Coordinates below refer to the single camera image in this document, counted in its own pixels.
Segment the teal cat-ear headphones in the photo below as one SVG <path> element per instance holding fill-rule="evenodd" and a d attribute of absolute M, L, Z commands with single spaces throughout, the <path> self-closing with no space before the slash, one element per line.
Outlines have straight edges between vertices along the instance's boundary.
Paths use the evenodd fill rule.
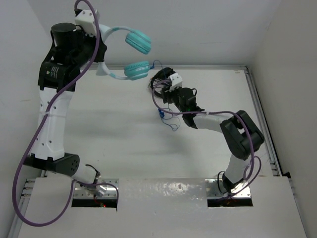
<path fill-rule="evenodd" d="M 127 26 L 99 25 L 102 43 L 111 43 L 107 56 L 102 53 L 96 75 L 118 80 L 137 80 L 148 76 L 150 63 L 146 59 L 151 51 L 151 39 L 139 30 Z"/>

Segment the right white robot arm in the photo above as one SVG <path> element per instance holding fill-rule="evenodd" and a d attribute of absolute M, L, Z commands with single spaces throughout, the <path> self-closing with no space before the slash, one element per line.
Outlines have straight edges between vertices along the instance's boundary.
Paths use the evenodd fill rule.
<path fill-rule="evenodd" d="M 246 174 L 254 169 L 255 152 L 264 143 L 264 136 L 244 110 L 225 117 L 222 112 L 209 113 L 196 103 L 193 89 L 168 86 L 161 90 L 164 103 L 174 104 L 185 124 L 194 129 L 208 129 L 223 134 L 231 152 L 229 165 L 222 175 L 222 185 L 230 193 L 238 184 L 248 180 Z"/>

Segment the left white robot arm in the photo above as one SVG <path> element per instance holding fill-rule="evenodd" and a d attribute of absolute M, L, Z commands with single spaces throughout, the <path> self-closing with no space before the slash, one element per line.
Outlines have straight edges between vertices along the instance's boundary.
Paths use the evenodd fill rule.
<path fill-rule="evenodd" d="M 76 82 L 106 51 L 94 23 L 59 23 L 51 28 L 52 45 L 43 60 L 38 86 L 40 92 L 39 132 L 27 152 L 24 165 L 66 175 L 92 184 L 98 172 L 81 162 L 79 155 L 64 150 L 64 130 Z"/>

